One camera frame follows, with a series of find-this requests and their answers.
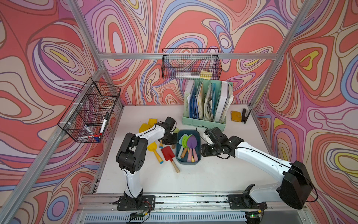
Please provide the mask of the red square shovel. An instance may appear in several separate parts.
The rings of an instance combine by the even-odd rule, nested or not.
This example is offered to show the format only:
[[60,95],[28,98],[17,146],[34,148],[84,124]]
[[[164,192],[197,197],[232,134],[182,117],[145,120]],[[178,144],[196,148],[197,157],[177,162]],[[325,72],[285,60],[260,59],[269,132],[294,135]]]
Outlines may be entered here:
[[166,147],[164,147],[164,148],[161,149],[161,152],[162,152],[162,154],[163,154],[165,160],[166,160],[166,161],[170,161],[171,164],[173,165],[175,171],[176,171],[177,173],[180,173],[180,170],[179,170],[178,166],[176,165],[176,163],[175,163],[174,160],[173,160],[175,155],[174,155],[174,153],[173,153],[171,147],[170,147],[170,146],[166,146]]

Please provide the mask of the green trowel wooden handle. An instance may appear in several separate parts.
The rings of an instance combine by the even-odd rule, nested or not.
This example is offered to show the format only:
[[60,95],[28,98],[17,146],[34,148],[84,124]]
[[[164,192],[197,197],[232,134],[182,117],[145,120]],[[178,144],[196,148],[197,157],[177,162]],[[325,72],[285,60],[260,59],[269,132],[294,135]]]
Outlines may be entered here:
[[187,141],[188,141],[189,136],[185,135],[185,137],[182,140],[182,146],[183,146],[183,152],[181,153],[181,159],[183,159],[185,157],[185,154],[187,152]]

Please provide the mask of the yellow shovel blue-tipped handle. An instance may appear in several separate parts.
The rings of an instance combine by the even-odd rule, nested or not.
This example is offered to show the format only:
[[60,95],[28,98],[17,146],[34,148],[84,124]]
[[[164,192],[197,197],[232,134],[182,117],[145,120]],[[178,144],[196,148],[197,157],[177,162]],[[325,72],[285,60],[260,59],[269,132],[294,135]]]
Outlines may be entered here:
[[148,145],[147,149],[148,149],[148,151],[154,153],[154,155],[156,156],[157,161],[159,162],[159,164],[163,163],[163,159],[161,158],[161,156],[157,152],[157,144],[156,144],[156,142],[153,142],[150,145]]

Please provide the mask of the purple trowel pink handle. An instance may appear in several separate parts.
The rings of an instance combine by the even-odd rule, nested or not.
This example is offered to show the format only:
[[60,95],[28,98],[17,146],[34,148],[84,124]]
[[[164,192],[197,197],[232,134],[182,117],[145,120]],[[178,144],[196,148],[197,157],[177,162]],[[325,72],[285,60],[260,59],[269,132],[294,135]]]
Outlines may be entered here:
[[192,153],[192,149],[189,149],[189,151],[188,151],[188,157],[187,157],[187,162],[191,162],[191,153]]
[[192,149],[192,153],[194,156],[194,160],[195,162],[198,161],[198,156],[197,156],[197,152],[196,152],[196,147],[197,147],[197,139],[194,135],[191,135],[187,141],[187,146],[189,149]]

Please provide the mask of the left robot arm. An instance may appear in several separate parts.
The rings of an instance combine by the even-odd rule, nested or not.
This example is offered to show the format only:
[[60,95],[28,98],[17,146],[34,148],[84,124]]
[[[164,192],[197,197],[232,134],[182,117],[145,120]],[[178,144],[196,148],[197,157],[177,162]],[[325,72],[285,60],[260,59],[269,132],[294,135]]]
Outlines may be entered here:
[[125,194],[138,199],[143,190],[140,185],[139,171],[144,165],[147,147],[159,141],[164,145],[176,143],[177,134],[174,132],[176,121],[167,117],[143,132],[127,133],[116,155],[116,162],[126,176]]

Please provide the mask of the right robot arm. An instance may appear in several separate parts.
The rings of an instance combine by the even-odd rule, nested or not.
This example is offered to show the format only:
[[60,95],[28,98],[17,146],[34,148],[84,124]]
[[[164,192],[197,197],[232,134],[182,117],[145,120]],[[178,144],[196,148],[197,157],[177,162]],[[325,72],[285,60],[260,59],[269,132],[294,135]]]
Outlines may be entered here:
[[242,138],[228,138],[217,127],[205,130],[204,139],[206,143],[200,147],[202,156],[229,155],[249,162],[276,180],[273,184],[249,185],[241,195],[245,207],[249,208],[255,203],[284,202],[289,207],[300,210],[310,202],[308,197],[316,188],[302,162],[289,162],[271,156]]

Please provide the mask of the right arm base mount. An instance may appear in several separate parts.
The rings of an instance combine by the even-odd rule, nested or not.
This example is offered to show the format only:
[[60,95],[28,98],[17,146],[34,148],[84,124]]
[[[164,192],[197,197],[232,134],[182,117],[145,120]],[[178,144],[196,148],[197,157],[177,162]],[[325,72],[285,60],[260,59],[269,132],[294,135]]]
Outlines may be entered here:
[[241,194],[227,195],[226,200],[231,210],[265,210],[268,208],[266,202],[257,203],[249,195],[255,184],[249,185]]

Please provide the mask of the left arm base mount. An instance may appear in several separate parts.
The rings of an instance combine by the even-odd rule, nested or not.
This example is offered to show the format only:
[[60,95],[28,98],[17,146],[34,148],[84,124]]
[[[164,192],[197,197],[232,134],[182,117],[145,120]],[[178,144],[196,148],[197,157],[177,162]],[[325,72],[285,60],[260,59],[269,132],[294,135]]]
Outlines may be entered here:
[[139,194],[137,198],[124,193],[112,204],[117,206],[118,211],[152,211],[155,208],[156,196]]

